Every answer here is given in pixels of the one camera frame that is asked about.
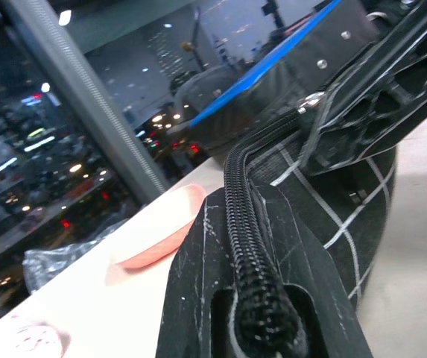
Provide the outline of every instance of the black zipper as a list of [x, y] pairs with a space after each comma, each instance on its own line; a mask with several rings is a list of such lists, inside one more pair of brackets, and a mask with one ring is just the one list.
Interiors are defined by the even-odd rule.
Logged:
[[246, 165], [252, 154], [297, 129], [295, 110], [244, 138], [224, 169], [236, 299], [230, 331], [249, 358], [306, 357], [303, 323], [282, 285], [259, 229]]

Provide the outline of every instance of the blue stripe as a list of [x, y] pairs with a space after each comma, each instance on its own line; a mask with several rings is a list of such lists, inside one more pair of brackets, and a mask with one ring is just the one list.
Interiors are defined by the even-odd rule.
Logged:
[[341, 0], [334, 0], [324, 9], [322, 9], [303, 29], [289, 39], [285, 40], [282, 44], [278, 45], [272, 52], [267, 54], [265, 58], [259, 61], [246, 75], [244, 75], [238, 82], [231, 86], [222, 96], [214, 100], [205, 110], [196, 116], [190, 123], [190, 127], [194, 127], [206, 117], [211, 116], [216, 111], [224, 107], [228, 102], [240, 95], [244, 91], [251, 88], [263, 75], [271, 69], [276, 63], [279, 62], [285, 55], [287, 55], [304, 37], [306, 37], [312, 29], [316, 27], [329, 13], [334, 10]]

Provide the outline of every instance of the screw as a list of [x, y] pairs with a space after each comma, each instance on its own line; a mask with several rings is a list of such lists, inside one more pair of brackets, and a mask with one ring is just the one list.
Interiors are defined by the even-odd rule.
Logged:
[[319, 67], [320, 69], [327, 68], [327, 61], [326, 60], [319, 60], [317, 62], [317, 67]]

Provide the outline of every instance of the white table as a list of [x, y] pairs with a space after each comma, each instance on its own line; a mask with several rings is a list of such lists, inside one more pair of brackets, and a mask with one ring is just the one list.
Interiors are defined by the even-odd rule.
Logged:
[[[212, 192], [221, 168], [208, 160], [177, 186], [187, 183]], [[144, 235], [127, 222], [14, 312], [68, 333], [65, 358], [155, 357], [173, 256], [141, 274], [109, 262], [116, 240]], [[390, 218], [358, 315], [375, 357], [427, 357], [427, 122], [399, 147]]]

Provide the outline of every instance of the grey pole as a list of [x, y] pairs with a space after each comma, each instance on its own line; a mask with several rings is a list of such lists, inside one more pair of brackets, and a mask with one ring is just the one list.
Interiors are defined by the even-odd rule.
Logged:
[[67, 30], [58, 25], [51, 5], [46, 0], [0, 0], [0, 11], [128, 189], [143, 203], [164, 193], [167, 180]]

